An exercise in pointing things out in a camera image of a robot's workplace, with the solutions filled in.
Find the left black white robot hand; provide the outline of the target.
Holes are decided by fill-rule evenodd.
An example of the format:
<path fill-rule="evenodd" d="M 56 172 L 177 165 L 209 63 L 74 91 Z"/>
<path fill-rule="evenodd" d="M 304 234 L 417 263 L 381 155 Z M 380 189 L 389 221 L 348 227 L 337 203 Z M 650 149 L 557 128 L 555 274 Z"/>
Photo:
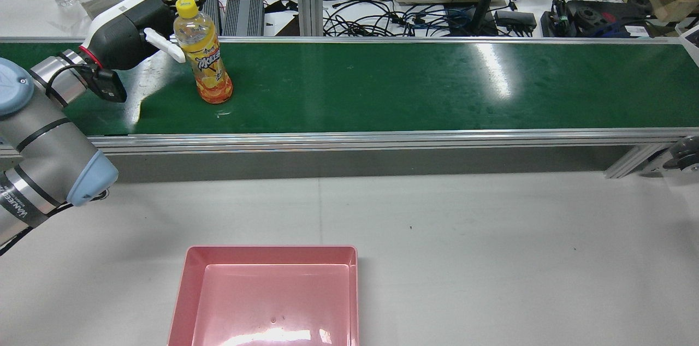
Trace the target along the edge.
<path fill-rule="evenodd" d="M 178 0 L 123 0 L 100 13 L 77 53 L 100 68 L 130 70 L 163 51 L 178 63 L 185 53 L 170 40 Z M 195 0 L 194 8 L 205 0 Z"/>

